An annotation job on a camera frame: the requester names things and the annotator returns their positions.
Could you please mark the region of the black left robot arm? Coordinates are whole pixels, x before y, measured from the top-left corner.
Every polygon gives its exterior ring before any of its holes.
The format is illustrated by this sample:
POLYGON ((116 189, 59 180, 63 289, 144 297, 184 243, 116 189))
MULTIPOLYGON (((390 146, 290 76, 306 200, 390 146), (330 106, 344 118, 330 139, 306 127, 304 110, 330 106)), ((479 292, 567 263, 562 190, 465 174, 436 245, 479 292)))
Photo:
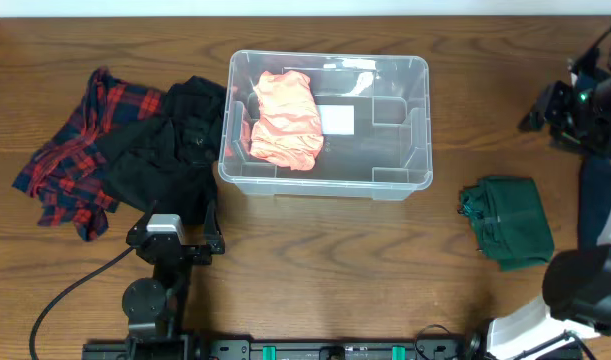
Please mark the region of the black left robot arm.
POLYGON ((191 360, 201 353, 200 341, 182 330, 192 268, 207 266, 214 255, 225 253, 210 201, 203 222, 203 242, 185 242, 184 227, 176 214, 156 214, 153 209, 129 230, 126 243, 153 266, 150 277, 131 283, 122 296, 128 318, 127 360, 191 360))

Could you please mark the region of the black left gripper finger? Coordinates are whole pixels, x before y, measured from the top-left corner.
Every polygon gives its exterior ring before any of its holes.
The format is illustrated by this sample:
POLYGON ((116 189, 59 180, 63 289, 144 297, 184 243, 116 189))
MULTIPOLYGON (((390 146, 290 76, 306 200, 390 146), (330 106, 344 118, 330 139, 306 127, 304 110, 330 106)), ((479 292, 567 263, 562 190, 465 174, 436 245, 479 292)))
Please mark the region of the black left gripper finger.
POLYGON ((209 202, 203 223, 203 238, 208 245, 222 245, 223 235, 217 219, 216 201, 209 202))
POLYGON ((137 234, 137 233, 146 232, 146 227, 153 215, 156 205, 157 205, 156 200, 150 203, 150 205, 144 211, 143 215, 136 221, 136 223, 128 231, 129 234, 137 234))

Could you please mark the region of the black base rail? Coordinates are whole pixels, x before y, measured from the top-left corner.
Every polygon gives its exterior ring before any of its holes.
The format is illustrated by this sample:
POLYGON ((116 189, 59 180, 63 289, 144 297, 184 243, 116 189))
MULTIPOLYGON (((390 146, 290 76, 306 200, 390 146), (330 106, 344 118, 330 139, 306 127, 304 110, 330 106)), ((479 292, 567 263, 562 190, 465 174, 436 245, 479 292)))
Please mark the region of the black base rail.
POLYGON ((183 336, 175 340, 92 342, 82 347, 82 360, 422 360, 492 359, 482 349, 465 349, 458 336, 430 336, 418 341, 308 342, 204 340, 183 336))

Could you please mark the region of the black crumpled garment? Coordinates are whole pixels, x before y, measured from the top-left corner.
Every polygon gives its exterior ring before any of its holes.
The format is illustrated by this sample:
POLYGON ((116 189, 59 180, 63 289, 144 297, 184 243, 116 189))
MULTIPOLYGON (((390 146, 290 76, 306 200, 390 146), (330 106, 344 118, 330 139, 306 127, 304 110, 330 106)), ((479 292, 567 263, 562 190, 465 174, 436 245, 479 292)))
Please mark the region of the black crumpled garment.
POLYGON ((165 94, 161 113, 96 141, 106 159, 103 190, 141 211, 201 225, 217 198, 212 166, 220 150, 226 89, 193 76, 165 94))

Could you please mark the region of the white label in bin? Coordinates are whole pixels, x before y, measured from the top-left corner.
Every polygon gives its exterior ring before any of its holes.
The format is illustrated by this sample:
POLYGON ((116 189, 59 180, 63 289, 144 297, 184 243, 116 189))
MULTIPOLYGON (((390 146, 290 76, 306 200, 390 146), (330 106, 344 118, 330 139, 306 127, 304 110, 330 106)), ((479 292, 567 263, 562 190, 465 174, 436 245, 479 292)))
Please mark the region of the white label in bin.
POLYGON ((319 105, 323 135, 353 135, 355 110, 353 105, 319 105))

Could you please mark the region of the dark green garment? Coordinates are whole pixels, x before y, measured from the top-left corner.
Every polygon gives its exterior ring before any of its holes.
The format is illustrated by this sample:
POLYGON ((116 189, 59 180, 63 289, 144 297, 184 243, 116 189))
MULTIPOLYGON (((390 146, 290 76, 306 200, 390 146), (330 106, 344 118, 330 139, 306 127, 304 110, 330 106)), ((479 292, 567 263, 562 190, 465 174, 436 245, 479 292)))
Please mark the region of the dark green garment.
POLYGON ((548 263, 554 240, 531 178, 488 176, 460 192, 458 213, 474 232, 478 251, 504 271, 548 263))

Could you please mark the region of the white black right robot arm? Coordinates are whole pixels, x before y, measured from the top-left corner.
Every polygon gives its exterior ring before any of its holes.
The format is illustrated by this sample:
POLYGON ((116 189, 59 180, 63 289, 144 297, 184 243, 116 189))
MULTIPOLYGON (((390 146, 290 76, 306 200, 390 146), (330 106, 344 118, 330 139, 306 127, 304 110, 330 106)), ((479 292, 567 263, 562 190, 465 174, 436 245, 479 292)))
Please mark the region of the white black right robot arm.
POLYGON ((599 58, 593 43, 570 61, 571 81, 548 85, 519 125, 524 132, 547 127, 558 148, 584 158, 578 249, 553 253, 530 179, 488 177, 461 194, 460 212, 487 257, 504 269, 547 266, 540 294, 474 332, 466 359, 563 359, 571 345, 591 358, 585 340, 611 336, 611 50, 605 69, 599 58))

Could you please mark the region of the red navy plaid shirt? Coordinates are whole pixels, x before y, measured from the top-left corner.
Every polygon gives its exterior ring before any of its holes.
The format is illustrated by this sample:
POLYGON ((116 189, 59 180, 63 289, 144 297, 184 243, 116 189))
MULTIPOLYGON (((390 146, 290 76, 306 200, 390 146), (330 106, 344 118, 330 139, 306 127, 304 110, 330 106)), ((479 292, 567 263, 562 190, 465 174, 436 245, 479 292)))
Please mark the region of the red navy plaid shirt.
POLYGON ((106 159, 96 141, 159 114, 164 96, 159 89, 116 78, 106 67, 90 75, 79 105, 12 183, 41 202, 40 226, 71 223, 84 241, 108 230, 106 214, 119 202, 102 190, 106 159))

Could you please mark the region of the clear plastic storage bin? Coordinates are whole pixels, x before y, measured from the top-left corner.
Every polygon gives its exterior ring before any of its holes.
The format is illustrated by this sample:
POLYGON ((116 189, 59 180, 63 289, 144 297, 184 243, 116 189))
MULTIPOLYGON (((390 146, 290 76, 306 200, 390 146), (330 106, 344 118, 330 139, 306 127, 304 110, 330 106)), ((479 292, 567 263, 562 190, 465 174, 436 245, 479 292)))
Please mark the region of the clear plastic storage bin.
POLYGON ((433 180, 430 72, 411 55, 239 50, 230 59, 220 177, 246 195, 362 197, 402 201, 433 180), (323 135, 313 169, 292 171, 250 154, 261 74, 310 78, 317 105, 353 105, 353 135, 323 135))

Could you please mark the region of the dark navy folded garment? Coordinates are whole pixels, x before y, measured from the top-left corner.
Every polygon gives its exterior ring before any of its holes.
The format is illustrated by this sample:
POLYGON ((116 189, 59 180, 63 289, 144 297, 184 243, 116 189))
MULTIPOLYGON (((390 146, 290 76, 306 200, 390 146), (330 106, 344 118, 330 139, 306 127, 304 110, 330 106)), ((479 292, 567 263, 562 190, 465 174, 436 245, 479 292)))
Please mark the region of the dark navy folded garment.
POLYGON ((586 157, 579 179, 578 248, 587 250, 597 245, 611 211, 611 162, 586 157))

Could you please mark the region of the salmon pink garment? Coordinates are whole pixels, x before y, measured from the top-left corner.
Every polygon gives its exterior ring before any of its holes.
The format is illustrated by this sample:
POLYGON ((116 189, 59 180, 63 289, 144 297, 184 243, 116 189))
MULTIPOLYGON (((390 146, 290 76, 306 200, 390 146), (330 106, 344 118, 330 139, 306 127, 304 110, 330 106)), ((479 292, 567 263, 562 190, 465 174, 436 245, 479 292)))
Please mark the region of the salmon pink garment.
POLYGON ((310 78, 298 71, 265 71, 252 87, 260 117, 250 133, 250 154, 293 171, 309 171, 324 145, 321 115, 310 78))

